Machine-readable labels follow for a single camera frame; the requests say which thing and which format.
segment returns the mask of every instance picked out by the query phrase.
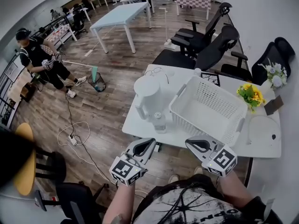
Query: light blue table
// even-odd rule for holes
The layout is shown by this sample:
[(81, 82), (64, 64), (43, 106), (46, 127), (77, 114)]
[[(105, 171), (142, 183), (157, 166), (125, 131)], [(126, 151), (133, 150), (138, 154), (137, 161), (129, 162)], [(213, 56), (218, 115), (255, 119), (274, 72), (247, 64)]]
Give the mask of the light blue table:
[(96, 23), (94, 23), (90, 27), (90, 30), (97, 36), (105, 53), (108, 53), (108, 50), (107, 50), (105, 44), (103, 43), (103, 40), (99, 36), (98, 31), (101, 28), (114, 26), (114, 25), (123, 25), (124, 26), (131, 49), (132, 49), (132, 52), (136, 53), (133, 39), (132, 39), (130, 30), (128, 28), (128, 24), (130, 23), (130, 21), (133, 18), (135, 18), (144, 9), (147, 9), (149, 28), (151, 28), (150, 5), (148, 2), (138, 2), (138, 3), (120, 5), (120, 6), (116, 7), (115, 9), (113, 9), (111, 12), (107, 13), (102, 18), (100, 18)]

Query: trash can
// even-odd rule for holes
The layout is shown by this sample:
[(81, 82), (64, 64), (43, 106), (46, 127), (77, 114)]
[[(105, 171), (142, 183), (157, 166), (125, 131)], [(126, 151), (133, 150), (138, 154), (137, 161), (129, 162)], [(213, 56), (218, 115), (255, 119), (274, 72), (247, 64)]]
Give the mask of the trash can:
[(91, 75), (88, 78), (88, 83), (97, 91), (102, 92), (106, 89), (106, 84), (103, 78), (101, 77), (100, 73), (97, 72), (95, 81), (93, 81), (93, 76)]

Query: white plastic basket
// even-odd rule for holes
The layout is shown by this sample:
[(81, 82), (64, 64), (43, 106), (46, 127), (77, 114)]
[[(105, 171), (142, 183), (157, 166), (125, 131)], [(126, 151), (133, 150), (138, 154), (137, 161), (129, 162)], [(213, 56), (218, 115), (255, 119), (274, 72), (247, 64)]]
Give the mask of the white plastic basket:
[(172, 120), (190, 137), (208, 134), (230, 147), (240, 134), (247, 108), (241, 99), (199, 76), (184, 84), (169, 104)]

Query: wooden floor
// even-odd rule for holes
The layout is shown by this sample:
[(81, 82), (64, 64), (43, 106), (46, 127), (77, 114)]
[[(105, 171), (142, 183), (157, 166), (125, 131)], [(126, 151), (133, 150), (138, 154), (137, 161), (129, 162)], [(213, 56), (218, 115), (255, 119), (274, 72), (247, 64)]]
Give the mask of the wooden floor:
[[(100, 17), (113, 9), (102, 6), (92, 11), (91, 23), (85, 22), (85, 27), (96, 22)], [(70, 110), (72, 121), (88, 122), (91, 135), (85, 146), (93, 159), (109, 178), (108, 169), (117, 155), (120, 155), (131, 142), (132, 137), (121, 131), (126, 119), (133, 98), (135, 96), (133, 84), (137, 78), (143, 75), (148, 64), (152, 63), (155, 57), (163, 50), (165, 42), (164, 11), (155, 7), (156, 13), (152, 16), (152, 29), (147, 27), (146, 14), (141, 13), (130, 24), (130, 31), (136, 48), (136, 53), (132, 54), (126, 33), (122, 27), (105, 28), (100, 32), (109, 53), (105, 54), (102, 47), (97, 45), (98, 40), (92, 33), (82, 34), (78, 42), (71, 39), (62, 47), (66, 59), (78, 63), (98, 66), (103, 79), (107, 84), (104, 92), (98, 93), (94, 88), (85, 82), (73, 90), (77, 93), (74, 99), (70, 99)], [(169, 36), (181, 27), (192, 28), (185, 22), (187, 18), (197, 18), (200, 21), (199, 32), (205, 32), (208, 24), (206, 21), (206, 11), (203, 9), (183, 9), (180, 16), (176, 15), (174, 4), (167, 6)], [(212, 4), (209, 20), (212, 19), (217, 6)], [(223, 22), (228, 22), (228, 17), (224, 17), (216, 27), (216, 33), (220, 33)], [(84, 55), (95, 46), (93, 52), (85, 57)], [(233, 50), (241, 51), (236, 45)], [(223, 63), (236, 65), (237, 59), (227, 53), (216, 65), (215, 69), (220, 69)], [(90, 76), (91, 69), (78, 65), (65, 66), (76, 76)], [(85, 163), (79, 159), (69, 146), (59, 146), (57, 134), (70, 125), (70, 114), (67, 108), (65, 94), (57, 91), (51, 84), (47, 84), (42, 92), (36, 91), (29, 103), (21, 102), (12, 123), (12, 129), (22, 123), (28, 122), (33, 129), (34, 137), (39, 146), (47, 151), (58, 151), (64, 157), (67, 165), (66, 182), (83, 181), (92, 191), (95, 191), (105, 181), (97, 172), (95, 166)], [(76, 133), (85, 140), (88, 136), (88, 127), (85, 123), (75, 125)], [(60, 144), (69, 143), (67, 136), (71, 133), (69, 128), (59, 136)], [(88, 162), (92, 162), (82, 146), (74, 147), (78, 155)], [(240, 157), (235, 168), (238, 176), (244, 181), (248, 169), (249, 159)], [(149, 192), (157, 185), (166, 185), (172, 174), (178, 174), (181, 178), (193, 175), (195, 167), (200, 165), (191, 152), (187, 149), (162, 146), (159, 153), (154, 153), (147, 163), (147, 174), (136, 183), (136, 189)], [(53, 191), (53, 186), (45, 180), (38, 179), (47, 192)], [(109, 192), (101, 195), (98, 200), (108, 206), (113, 198), (115, 187), (111, 187)], [(135, 207), (138, 206), (141, 198), (136, 196)]]

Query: power strip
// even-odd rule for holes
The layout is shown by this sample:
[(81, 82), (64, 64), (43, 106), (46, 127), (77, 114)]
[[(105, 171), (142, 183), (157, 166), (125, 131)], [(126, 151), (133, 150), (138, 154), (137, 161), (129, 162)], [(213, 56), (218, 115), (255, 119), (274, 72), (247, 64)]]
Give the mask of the power strip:
[(77, 141), (76, 141), (76, 139), (74, 138), (74, 136), (70, 136), (70, 135), (69, 135), (69, 140), (71, 141), (71, 144), (72, 144), (73, 146), (76, 146), (76, 145), (77, 145)]

